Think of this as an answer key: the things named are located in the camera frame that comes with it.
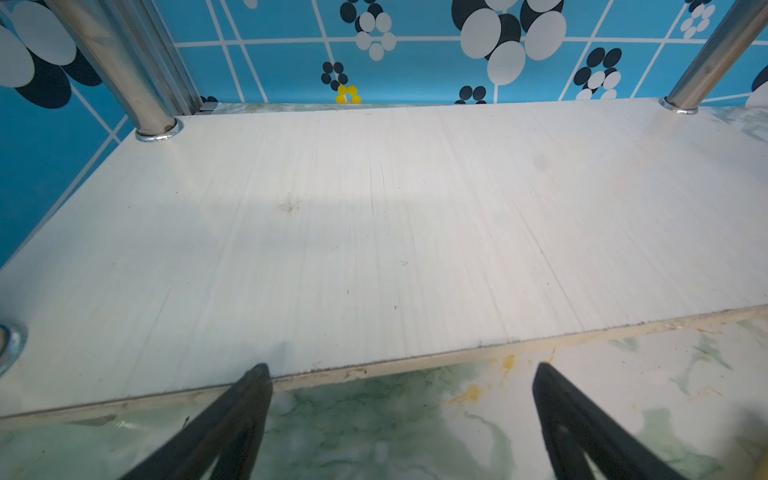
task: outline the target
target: green marble surface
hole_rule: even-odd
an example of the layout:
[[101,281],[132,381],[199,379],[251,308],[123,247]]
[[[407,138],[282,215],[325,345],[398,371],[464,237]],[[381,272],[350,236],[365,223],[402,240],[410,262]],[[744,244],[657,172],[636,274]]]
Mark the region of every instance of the green marble surface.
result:
[[[253,478],[551,480],[531,396],[547,361],[686,478],[746,480],[768,447],[766,338],[754,320],[280,392]],[[0,478],[118,478],[203,408],[0,432]]]

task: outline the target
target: blue wallpaper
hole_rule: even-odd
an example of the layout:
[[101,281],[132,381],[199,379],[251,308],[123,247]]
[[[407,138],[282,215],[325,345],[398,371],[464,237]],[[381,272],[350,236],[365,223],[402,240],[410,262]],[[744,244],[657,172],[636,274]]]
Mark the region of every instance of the blue wallpaper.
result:
[[[733,0],[155,0],[225,102],[661,97]],[[768,104],[768,32],[707,104]]]
[[43,2],[0,3],[0,266],[132,130]]

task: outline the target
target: yellow stain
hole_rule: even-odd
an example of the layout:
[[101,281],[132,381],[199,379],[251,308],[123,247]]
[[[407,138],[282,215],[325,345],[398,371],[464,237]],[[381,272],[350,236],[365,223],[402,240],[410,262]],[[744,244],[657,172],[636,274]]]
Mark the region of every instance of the yellow stain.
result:
[[546,363],[549,363],[550,365],[552,362],[554,362],[554,353],[558,351],[558,348],[555,347],[552,349],[552,354],[549,356],[549,360],[545,360]]
[[476,403],[480,400],[480,397],[482,397],[482,390],[480,390],[480,387],[477,385],[470,385],[461,395],[450,399],[448,404],[453,405],[456,402]]
[[515,356],[514,355],[507,355],[504,358],[504,362],[502,362],[502,368],[504,369],[504,377],[506,378],[507,375],[509,375],[509,372],[512,370],[512,367],[515,366]]

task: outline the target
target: metal pole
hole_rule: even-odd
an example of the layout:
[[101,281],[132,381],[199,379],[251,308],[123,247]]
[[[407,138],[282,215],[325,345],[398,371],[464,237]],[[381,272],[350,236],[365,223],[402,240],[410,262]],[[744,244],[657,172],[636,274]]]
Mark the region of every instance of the metal pole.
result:
[[184,124],[163,106],[99,0],[48,0],[47,4],[136,125],[137,139],[158,141],[181,131]]
[[737,0],[693,63],[659,103],[678,114],[695,114],[699,103],[768,25],[768,0]]

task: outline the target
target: white oval dot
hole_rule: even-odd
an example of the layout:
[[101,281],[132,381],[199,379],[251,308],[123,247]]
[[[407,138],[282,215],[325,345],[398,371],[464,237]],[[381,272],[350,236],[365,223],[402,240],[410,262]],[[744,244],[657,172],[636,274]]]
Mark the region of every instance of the white oval dot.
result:
[[707,7],[706,10],[704,10],[704,13],[701,14],[701,18],[709,18],[712,16],[714,12],[715,12],[715,6],[710,5]]
[[367,31],[368,33],[376,28],[376,17],[373,16],[373,13],[365,12],[364,14],[360,15],[360,28],[362,28],[363,31]]
[[373,61],[379,61],[384,58],[384,47],[380,43],[375,43],[368,49],[368,55]]
[[502,22],[490,8],[474,11],[462,28],[462,50],[470,58],[483,58],[491,53],[502,34]]
[[694,20],[692,18],[686,18],[685,22],[680,24],[680,31],[686,31],[688,28],[693,26]]
[[371,35],[367,31],[361,31],[355,36],[355,45],[360,50],[368,50],[371,46]]
[[560,0],[528,0],[528,6],[531,7],[531,10],[539,13],[549,12],[558,6],[558,3]]
[[699,4],[699,6],[694,8],[694,10],[690,13],[690,17],[691,18],[699,18],[701,16],[701,14],[704,13],[704,10],[706,10],[706,9],[707,9],[707,7],[704,6],[703,3],[701,3],[701,4]]
[[768,81],[760,85],[746,100],[747,107],[768,107]]
[[53,12],[35,2],[21,2],[11,13],[18,37],[35,55],[54,65],[69,65],[77,47]]
[[384,12],[379,13],[376,17],[376,28],[382,33],[388,32],[392,28],[392,17]]
[[589,80],[587,80],[587,87],[594,90],[603,84],[603,80],[605,80],[605,72],[598,70],[589,77]]
[[497,85],[512,83],[525,66],[525,49],[516,41],[505,41],[488,59],[488,78]]
[[0,26],[0,86],[23,87],[35,76],[29,50],[9,30]]
[[603,80],[603,88],[607,90],[616,88],[616,85],[618,85],[620,81],[621,74],[618,71],[612,71],[610,74],[608,74],[605,80]]
[[387,51],[391,51],[395,49],[396,45],[397,45],[397,37],[393,35],[392,32],[388,31],[384,35],[382,35],[382,48],[384,48]]
[[547,12],[534,20],[525,36],[525,52],[532,60],[544,60],[554,54],[565,39],[565,17]]
[[485,4],[494,10],[506,10],[512,7],[518,0],[485,0]]
[[580,92],[576,94],[576,100],[590,100],[592,98],[592,90],[589,88],[582,88]]

